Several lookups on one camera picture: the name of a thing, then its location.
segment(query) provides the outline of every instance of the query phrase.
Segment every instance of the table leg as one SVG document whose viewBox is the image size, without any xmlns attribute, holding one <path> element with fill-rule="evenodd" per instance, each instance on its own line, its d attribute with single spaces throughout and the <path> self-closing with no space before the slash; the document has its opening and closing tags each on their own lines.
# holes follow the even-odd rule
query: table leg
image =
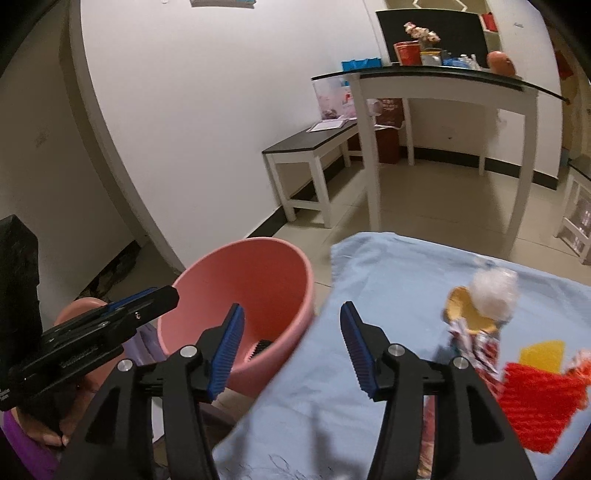
<svg viewBox="0 0 591 480">
<path fill-rule="evenodd" d="M 275 164 L 275 160 L 273 160 L 273 155 L 265 155 L 267 159 L 267 165 L 269 165 L 269 170 L 271 170 L 271 175 L 273 176 L 273 182 L 275 182 L 275 188 L 277 189 L 277 194 L 279 195 L 279 200 L 283 205 L 283 210 L 285 212 L 285 216 L 290 222 L 296 221 L 296 212 L 294 208 L 289 204 L 289 200 L 287 199 L 287 195 L 285 195 L 285 191 L 283 190 L 283 184 L 281 183 L 281 179 L 279 177 L 279 172 L 277 171 L 277 165 Z"/>
<path fill-rule="evenodd" d="M 569 209 L 569 200 L 573 194 L 574 176 L 569 169 L 569 178 L 566 181 L 566 191 L 564 192 L 564 198 L 562 199 L 562 205 L 560 206 L 560 218 L 556 221 L 556 228 L 554 229 L 554 236 L 558 236 L 562 230 L 562 220 L 567 215 Z"/>
<path fill-rule="evenodd" d="M 579 261 L 584 264 L 587 261 L 587 257 L 589 256 L 589 249 L 591 249 L 591 244 L 585 244 L 583 247 L 583 251 L 579 255 Z"/>
<path fill-rule="evenodd" d="M 343 143 L 341 143 L 340 152 L 343 154 L 345 167 L 349 168 L 351 166 L 351 156 L 349 155 L 349 144 L 347 142 L 348 140 L 345 140 Z"/>
<path fill-rule="evenodd" d="M 480 175 L 481 177 L 484 175 L 485 163 L 486 163 L 486 156 L 485 155 L 481 155 L 480 157 L 478 157 L 478 175 Z"/>
<path fill-rule="evenodd" d="M 538 105 L 537 96 L 531 96 L 530 106 L 524 115 L 524 145 L 521 171 L 519 172 L 519 183 L 513 213 L 509 221 L 509 228 L 505 234 L 501 258 L 508 259 L 517 239 L 517 233 L 523 220 L 527 199 L 530 195 L 531 180 L 534 177 L 535 151 L 538 142 Z"/>
<path fill-rule="evenodd" d="M 375 128 L 369 114 L 368 104 L 361 90 L 359 74 L 356 74 L 356 77 L 354 75 L 349 76 L 349 84 L 351 85 L 351 93 L 353 94 L 355 111 L 357 112 L 357 127 L 367 182 L 369 227 L 373 232 L 379 232 L 381 229 L 381 213 L 379 207 L 378 143 L 375 139 Z"/>
<path fill-rule="evenodd" d="M 577 205 L 579 203 L 579 199 L 581 198 L 581 184 L 576 181 L 577 186 L 574 188 L 574 201 L 573 205 Z"/>
<path fill-rule="evenodd" d="M 413 123 L 410 118 L 410 105 L 408 98 L 402 99 L 402 111 L 404 112 L 404 125 L 407 137 L 407 157 L 408 164 L 414 165 L 414 142 L 413 142 Z"/>
<path fill-rule="evenodd" d="M 316 196 L 322 209 L 322 218 L 324 220 L 324 227 L 331 228 L 331 214 L 330 214 L 330 199 L 329 191 L 326 188 L 326 179 L 324 178 L 324 171 L 322 170 L 322 163 L 320 158 L 313 157 L 310 160 L 310 172 L 312 173 L 312 181 L 314 182 L 314 188 L 316 190 Z"/>
</svg>

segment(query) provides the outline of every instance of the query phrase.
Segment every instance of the blue box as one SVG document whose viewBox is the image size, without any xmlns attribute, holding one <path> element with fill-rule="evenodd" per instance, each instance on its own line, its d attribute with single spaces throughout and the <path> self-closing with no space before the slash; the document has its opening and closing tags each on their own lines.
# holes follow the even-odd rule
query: blue box
<svg viewBox="0 0 591 480">
<path fill-rule="evenodd" d="M 376 57 L 374 59 L 365 60 L 349 60 L 340 63 L 343 67 L 343 72 L 360 69 L 378 69 L 382 66 L 382 59 Z"/>
</svg>

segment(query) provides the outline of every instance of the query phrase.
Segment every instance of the black clamp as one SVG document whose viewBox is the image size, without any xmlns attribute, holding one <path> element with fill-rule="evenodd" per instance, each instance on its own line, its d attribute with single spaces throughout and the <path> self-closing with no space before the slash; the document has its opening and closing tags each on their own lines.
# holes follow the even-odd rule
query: black clamp
<svg viewBox="0 0 591 480">
<path fill-rule="evenodd" d="M 0 410 L 18 406 L 59 433 L 60 404 L 73 401 L 76 383 L 122 354 L 122 344 L 140 326 L 177 303 L 174 287 L 149 288 L 45 331 L 31 344 L 35 348 L 0 377 Z"/>
<path fill-rule="evenodd" d="M 155 480 L 151 397 L 162 397 L 168 469 L 174 480 L 217 480 L 199 402 L 223 391 L 244 329 L 240 305 L 166 361 L 119 362 L 64 451 L 55 480 Z"/>
<path fill-rule="evenodd" d="M 340 325 L 361 389 L 387 402 L 368 480 L 416 479 L 424 395 L 436 396 L 432 480 L 535 480 L 517 435 L 466 358 L 421 360 L 365 324 L 350 301 Z"/>
</svg>

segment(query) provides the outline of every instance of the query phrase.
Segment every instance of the blue tablecloth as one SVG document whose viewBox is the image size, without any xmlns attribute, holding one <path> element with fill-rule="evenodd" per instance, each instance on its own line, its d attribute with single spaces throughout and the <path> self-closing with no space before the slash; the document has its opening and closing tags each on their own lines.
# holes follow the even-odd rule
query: blue tablecloth
<svg viewBox="0 0 591 480">
<path fill-rule="evenodd" d="M 364 321 L 425 359 L 442 360 L 449 341 L 443 307 L 467 285 L 476 254 L 394 233 L 359 233 L 332 251 L 333 289 L 324 309 L 251 411 L 215 450 L 222 479 L 365 479 L 385 403 L 359 389 L 339 327 L 352 300 Z M 519 274 L 521 298 L 501 333 L 500 365 L 544 340 L 566 342 L 565 358 L 591 348 L 591 288 L 494 260 Z M 550 455 L 528 452 L 538 480 L 560 470 L 591 421 L 578 412 Z"/>
</svg>

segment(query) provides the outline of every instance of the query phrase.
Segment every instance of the white bench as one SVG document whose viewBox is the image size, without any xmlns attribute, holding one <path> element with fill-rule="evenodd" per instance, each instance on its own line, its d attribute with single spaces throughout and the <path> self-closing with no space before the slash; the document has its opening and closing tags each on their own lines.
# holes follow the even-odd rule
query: white bench
<svg viewBox="0 0 591 480">
<path fill-rule="evenodd" d="M 345 166 L 350 167 L 350 154 L 359 154 L 359 152 L 349 152 L 347 140 L 355 134 L 357 134 L 357 122 L 349 121 L 338 129 L 335 128 L 320 132 L 301 131 L 263 150 L 262 154 L 271 170 L 273 182 L 275 183 L 281 204 L 285 210 L 285 216 L 290 222 L 296 219 L 294 208 L 304 208 L 321 211 L 324 227 L 332 227 L 329 193 L 326 188 L 326 180 L 324 179 L 320 159 L 331 150 L 340 147 L 343 159 L 345 160 Z M 307 163 L 309 165 L 318 202 L 295 200 L 285 194 L 277 172 L 277 164 L 281 163 Z"/>
<path fill-rule="evenodd" d="M 563 241 L 578 253 L 579 261 L 585 263 L 589 256 L 589 250 L 591 249 L 591 238 L 583 233 L 583 225 L 575 225 L 569 219 L 569 216 L 577 207 L 581 195 L 581 189 L 586 192 L 587 197 L 591 196 L 591 159 L 587 155 L 581 155 L 575 160 L 569 160 L 569 179 L 566 182 L 566 191 L 564 192 L 564 199 L 562 201 L 560 219 L 554 230 L 554 236 L 556 237 L 559 236 L 563 228 L 566 228 L 573 233 L 574 237 L 583 244 L 583 249 L 580 253 L 577 251 L 576 246 L 571 244 L 570 241 L 564 238 Z"/>
</svg>

